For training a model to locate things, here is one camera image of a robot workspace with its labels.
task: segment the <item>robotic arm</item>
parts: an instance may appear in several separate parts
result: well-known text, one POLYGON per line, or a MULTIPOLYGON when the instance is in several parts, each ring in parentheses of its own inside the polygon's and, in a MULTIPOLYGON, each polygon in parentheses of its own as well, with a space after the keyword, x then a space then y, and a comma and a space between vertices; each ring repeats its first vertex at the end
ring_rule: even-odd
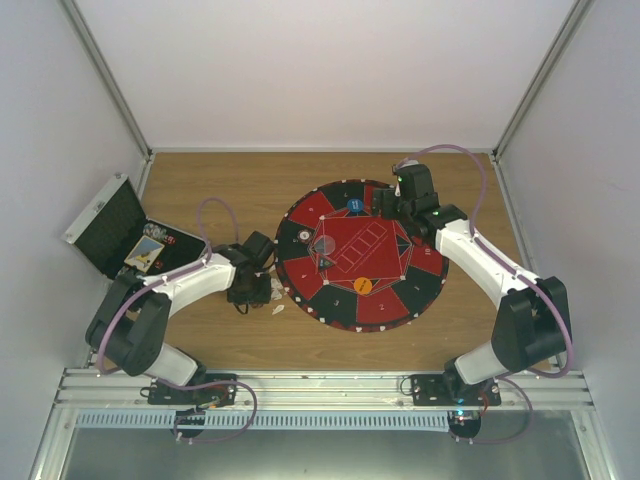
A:
POLYGON ((456 403, 477 395, 483 382, 519 372, 565 351, 557 315, 570 338, 565 286, 541 279, 488 242, 453 205, 440 206, 429 169, 416 161, 394 168, 398 186, 374 192, 373 213, 399 220, 414 239, 434 245, 458 264, 498 310, 491 340, 445 365, 443 380, 456 403), (539 295, 550 300, 552 307, 539 295))
POLYGON ((198 385, 206 368, 164 343, 169 317, 221 291, 227 292, 227 300, 236 307, 268 303, 271 279, 263 273, 272 253, 273 242, 253 232, 243 245, 221 245, 211 255, 162 275, 143 279, 134 271, 120 275, 87 329, 85 340, 99 349, 111 322, 120 314, 108 339, 107 358, 131 376, 147 374, 179 386, 198 385), (140 296, 121 311, 134 295, 140 296))

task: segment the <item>red and black board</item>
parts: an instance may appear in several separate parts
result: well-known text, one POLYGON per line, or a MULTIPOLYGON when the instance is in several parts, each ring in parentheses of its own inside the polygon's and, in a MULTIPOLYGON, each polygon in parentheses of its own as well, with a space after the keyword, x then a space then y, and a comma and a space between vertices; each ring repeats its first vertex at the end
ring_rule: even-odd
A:
POLYGON ((343 180, 318 187, 284 215, 276 271, 285 292, 335 328, 379 332, 417 318, 445 283, 448 259, 413 242, 400 222, 371 215, 373 190, 343 180))

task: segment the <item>glass panel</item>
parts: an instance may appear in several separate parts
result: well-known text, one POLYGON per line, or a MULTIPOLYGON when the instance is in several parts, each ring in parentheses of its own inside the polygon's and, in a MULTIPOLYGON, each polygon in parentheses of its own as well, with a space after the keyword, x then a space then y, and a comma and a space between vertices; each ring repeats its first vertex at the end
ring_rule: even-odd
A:
MULTIPOLYGON (((511 435, 525 415, 491 412, 481 435, 511 435)), ((500 446, 456 444, 448 434, 434 432, 258 430, 221 444, 189 446, 176 445, 168 430, 81 429, 65 478, 570 480, 588 475, 570 414, 538 412, 527 436, 500 446)))

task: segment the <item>open case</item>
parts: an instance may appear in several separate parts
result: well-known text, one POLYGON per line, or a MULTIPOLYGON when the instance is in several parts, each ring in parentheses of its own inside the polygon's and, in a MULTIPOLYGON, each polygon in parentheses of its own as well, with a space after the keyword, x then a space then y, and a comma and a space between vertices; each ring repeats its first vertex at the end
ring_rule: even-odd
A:
POLYGON ((109 279, 157 275, 196 260, 202 239, 147 217, 129 178, 116 173, 64 234, 109 279))

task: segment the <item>wooden surface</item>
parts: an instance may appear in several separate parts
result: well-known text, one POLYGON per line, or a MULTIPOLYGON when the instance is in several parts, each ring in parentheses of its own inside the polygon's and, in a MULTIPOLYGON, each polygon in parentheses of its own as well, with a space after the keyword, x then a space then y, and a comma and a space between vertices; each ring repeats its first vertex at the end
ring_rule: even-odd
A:
MULTIPOLYGON (((393 183, 391 165, 402 154, 158 154, 143 205, 147 214, 197 233, 200 201, 217 196, 233 206, 241 241, 253 230, 275 235, 283 214, 305 193, 328 182, 368 178, 393 183)), ((424 158, 441 204, 454 203, 471 213, 480 176, 464 155, 424 158)), ((513 232, 489 160, 483 157, 489 190, 478 218, 480 231, 519 261, 513 232)), ((226 211, 207 207, 203 215, 214 244, 231 243, 226 211)), ((440 297, 409 325, 380 333, 358 334, 323 325, 285 295, 282 300, 236 312, 223 293, 210 295, 171 318, 167 341, 209 368, 439 370, 446 360, 490 338, 496 311, 462 270, 451 263, 440 297), (279 304, 285 309, 272 315, 279 304)))

